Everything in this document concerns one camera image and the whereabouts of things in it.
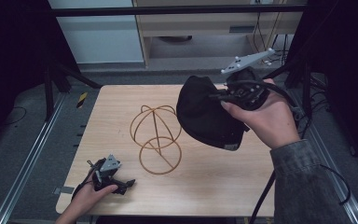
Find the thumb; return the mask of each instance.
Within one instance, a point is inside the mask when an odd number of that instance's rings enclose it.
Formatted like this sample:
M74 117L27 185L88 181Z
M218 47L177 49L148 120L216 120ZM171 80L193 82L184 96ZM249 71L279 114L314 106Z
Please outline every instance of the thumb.
M234 119L242 122L246 122L248 119L248 111L241 109L239 106L224 101L221 102L221 105Z
M104 187L103 189L98 190L97 193L99 194L99 196L101 198L103 198L104 196L115 191L116 189L118 189L117 185L109 185L109 186Z

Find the sleeve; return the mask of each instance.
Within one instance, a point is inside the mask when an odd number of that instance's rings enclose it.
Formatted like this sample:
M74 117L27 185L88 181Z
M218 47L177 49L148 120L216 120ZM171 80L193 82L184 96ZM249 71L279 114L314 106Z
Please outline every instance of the sleeve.
M307 140L270 151L276 174L275 223L351 223Z

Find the black fabric object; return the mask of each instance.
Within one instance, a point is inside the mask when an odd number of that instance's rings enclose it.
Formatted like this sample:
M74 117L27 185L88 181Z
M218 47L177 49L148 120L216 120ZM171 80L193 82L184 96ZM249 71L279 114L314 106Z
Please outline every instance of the black fabric object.
M182 128L203 144L227 150L237 150L243 132L249 128L232 118L209 95L218 89L208 77L189 77L179 93L176 113Z

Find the hand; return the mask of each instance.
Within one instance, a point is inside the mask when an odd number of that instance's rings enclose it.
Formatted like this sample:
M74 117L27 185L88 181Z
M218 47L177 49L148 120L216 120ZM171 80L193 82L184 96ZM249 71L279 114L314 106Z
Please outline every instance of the hand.
M92 175L89 176L87 184L77 193L75 198L66 207L65 211L56 220L56 224L73 224L76 220L86 214L104 196L117 189L116 185L110 185L98 191L92 185Z
M275 84L272 79L265 82ZM292 112L284 99L272 91L267 101L257 110L243 110L237 105L222 102L223 108L235 119L255 131L264 144L278 148L300 140Z

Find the table surface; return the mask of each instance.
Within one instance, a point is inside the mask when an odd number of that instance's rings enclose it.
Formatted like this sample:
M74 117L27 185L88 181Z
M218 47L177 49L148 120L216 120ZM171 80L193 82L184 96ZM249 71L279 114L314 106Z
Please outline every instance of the table surface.
M143 105L176 108L181 88L181 85L101 88L64 185L75 188L87 175L90 168L87 161L96 162L109 154L122 164L115 178L123 182L136 179L136 182L125 195L111 194L103 198L90 214L199 217L248 217L252 214L273 170L269 148L252 131L244 134L237 151L206 146L181 131L176 142L182 150L182 158L176 169L166 175L153 175L141 165L141 147L131 138L131 122L141 113ZM159 115L172 134L177 135L180 125L176 117L166 111ZM140 123L142 117L143 114L134 125ZM153 116L148 116L140 124L137 141L143 143L156 137L151 118ZM157 129L159 136L168 136L159 119ZM176 144L172 144L161 153L175 164L178 151ZM153 149L143 150L142 161L153 171L170 168ZM273 194L272 188L258 212L260 217L273 217ZM71 194L61 194L56 206L58 213L63 212L71 197Z

